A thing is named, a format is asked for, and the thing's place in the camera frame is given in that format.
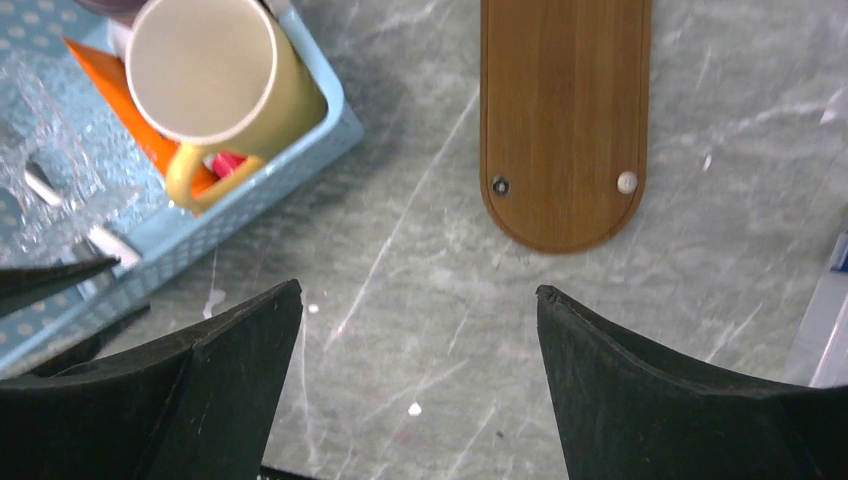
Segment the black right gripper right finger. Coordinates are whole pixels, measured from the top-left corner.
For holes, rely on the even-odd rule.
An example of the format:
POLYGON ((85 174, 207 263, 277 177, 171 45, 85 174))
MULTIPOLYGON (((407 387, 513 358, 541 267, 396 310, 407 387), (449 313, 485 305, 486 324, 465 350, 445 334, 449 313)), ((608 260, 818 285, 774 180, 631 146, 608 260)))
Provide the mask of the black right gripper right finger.
POLYGON ((537 332, 572 479, 843 479, 847 390, 757 378, 537 289, 537 332))

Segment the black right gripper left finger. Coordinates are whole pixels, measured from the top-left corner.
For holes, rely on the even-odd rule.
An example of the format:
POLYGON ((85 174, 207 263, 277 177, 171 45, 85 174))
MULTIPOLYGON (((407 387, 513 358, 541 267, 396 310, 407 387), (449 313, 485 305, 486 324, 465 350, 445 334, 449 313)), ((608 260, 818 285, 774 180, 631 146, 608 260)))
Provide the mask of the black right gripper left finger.
POLYGON ((1 383, 5 479, 255 479, 298 336, 289 280, 132 349, 1 383))

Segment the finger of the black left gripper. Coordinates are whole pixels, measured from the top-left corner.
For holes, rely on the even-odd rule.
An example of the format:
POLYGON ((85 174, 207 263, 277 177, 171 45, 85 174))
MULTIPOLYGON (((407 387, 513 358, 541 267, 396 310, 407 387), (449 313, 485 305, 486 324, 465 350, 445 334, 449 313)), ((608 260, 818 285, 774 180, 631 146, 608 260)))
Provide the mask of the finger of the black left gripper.
POLYGON ((1 316, 15 313, 37 301, 110 272, 116 257, 97 257, 77 263, 37 268, 1 269, 1 316))

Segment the yellow ceramic mug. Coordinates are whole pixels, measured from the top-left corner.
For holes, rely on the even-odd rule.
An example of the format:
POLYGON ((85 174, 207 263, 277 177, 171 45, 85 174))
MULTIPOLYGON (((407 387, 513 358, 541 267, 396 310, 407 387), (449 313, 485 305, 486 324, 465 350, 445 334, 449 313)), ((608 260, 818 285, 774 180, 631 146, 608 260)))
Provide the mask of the yellow ceramic mug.
POLYGON ((275 17, 258 1, 148 2, 125 66, 144 119, 179 146, 165 191, 199 213, 248 180, 325 117, 327 104, 275 17), (207 155, 246 160, 218 179, 207 155))

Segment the brown oval wooden tray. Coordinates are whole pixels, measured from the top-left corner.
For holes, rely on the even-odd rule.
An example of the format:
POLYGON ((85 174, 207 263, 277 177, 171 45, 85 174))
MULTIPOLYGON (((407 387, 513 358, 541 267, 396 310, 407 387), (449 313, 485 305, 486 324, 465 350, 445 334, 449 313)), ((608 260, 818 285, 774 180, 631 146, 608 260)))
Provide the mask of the brown oval wooden tray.
POLYGON ((609 241, 647 183, 652 5, 481 5, 480 189, 494 223, 547 254, 609 241))

